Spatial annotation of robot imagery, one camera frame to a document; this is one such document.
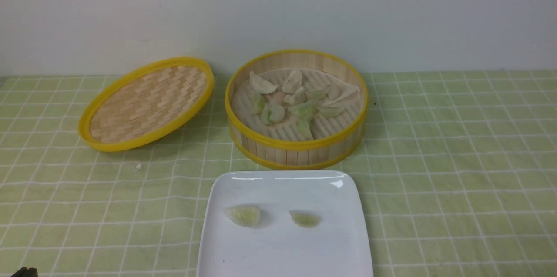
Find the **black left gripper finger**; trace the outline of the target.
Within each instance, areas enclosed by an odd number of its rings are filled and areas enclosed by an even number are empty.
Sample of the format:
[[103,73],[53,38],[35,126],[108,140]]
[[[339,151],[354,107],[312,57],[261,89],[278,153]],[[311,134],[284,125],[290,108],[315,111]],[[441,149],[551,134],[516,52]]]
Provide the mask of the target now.
[[38,271],[34,267],[22,267],[13,273],[11,277],[38,277]]

